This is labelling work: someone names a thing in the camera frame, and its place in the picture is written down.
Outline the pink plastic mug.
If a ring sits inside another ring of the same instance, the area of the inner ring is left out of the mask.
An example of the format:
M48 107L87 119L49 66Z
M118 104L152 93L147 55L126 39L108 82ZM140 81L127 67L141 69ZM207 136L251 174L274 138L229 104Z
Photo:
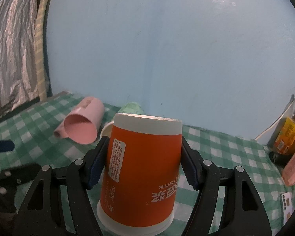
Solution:
M64 118L54 136L69 138L78 144L91 144L97 139L104 111L101 100L86 97Z

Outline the black cylindrical object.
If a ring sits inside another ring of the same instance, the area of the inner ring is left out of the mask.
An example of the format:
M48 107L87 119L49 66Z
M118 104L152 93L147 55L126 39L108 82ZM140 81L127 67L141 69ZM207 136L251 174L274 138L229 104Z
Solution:
M291 156L282 155L280 153L271 151L269 153L269 159L276 166L280 166L284 168L288 164L289 160L291 159Z

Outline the orange juice bottle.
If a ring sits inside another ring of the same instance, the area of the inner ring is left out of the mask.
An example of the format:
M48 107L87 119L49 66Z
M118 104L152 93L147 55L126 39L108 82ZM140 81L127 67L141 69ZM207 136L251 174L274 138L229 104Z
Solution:
M274 150L282 155L286 155L288 150L295 142L295 114L292 118L287 117L276 140L274 141Z

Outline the green paper cup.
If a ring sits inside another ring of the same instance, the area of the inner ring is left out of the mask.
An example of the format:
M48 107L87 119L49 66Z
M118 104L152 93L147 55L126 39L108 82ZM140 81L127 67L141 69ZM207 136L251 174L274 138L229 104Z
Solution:
M113 127L127 129L129 121L131 122L133 119L137 119L137 117L141 118L143 115L145 115L145 112L138 103L128 102L118 110L108 123L104 124L100 132L100 138L104 136L111 137Z

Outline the green white checkered tablecloth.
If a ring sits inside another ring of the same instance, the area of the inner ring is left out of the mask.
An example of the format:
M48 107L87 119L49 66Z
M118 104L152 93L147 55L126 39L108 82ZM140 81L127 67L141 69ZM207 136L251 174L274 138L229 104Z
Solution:
M37 103L0 122L0 140L8 139L15 143L14 151L0 153L0 171L32 162L58 168L83 158L98 141L91 145L81 145L68 138L59 139L54 136L56 127L82 99L83 97L77 94L62 94L43 103ZM279 169L269 159L268 147L253 140L187 125L183 126L183 136L192 149L199 151L202 158L211 160L215 165L231 169L242 166L249 174L263 202L272 235L283 227L281 195L286 192L292 193L292 207L295 209L295 186L284 185ZM219 189L210 233L218 230L224 191L224 187ZM187 183L180 168L174 220L160 235L181 235L197 195L198 192ZM66 227L69 231L75 232L64 188L62 188L62 204Z

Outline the beige striped curtain edge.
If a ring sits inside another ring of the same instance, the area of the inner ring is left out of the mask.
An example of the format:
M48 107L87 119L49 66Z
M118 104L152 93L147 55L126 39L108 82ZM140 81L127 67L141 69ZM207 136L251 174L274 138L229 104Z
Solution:
M40 101L47 99L47 73L45 71L44 59L44 25L45 18L47 17L47 10L50 0L40 0L38 5L38 12L35 23L35 36L34 36L34 59L37 73L37 86Z

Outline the orange paper cup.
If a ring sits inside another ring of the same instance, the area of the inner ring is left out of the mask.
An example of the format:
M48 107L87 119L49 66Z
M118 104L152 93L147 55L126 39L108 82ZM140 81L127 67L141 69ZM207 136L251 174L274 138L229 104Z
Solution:
M182 121L143 115L113 127L97 215L117 235L158 235L174 219Z

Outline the white card with stickers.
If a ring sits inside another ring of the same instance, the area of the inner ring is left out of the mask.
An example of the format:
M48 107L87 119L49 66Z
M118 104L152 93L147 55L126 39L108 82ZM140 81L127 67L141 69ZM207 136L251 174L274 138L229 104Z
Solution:
M280 199L282 203L283 225L285 225L293 213L292 193L282 193Z

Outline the silver grey curtain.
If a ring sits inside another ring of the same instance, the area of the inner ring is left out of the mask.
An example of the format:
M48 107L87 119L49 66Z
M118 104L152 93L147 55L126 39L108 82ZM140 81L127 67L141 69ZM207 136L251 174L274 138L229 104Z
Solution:
M34 36L40 0L0 0L0 118L39 98Z

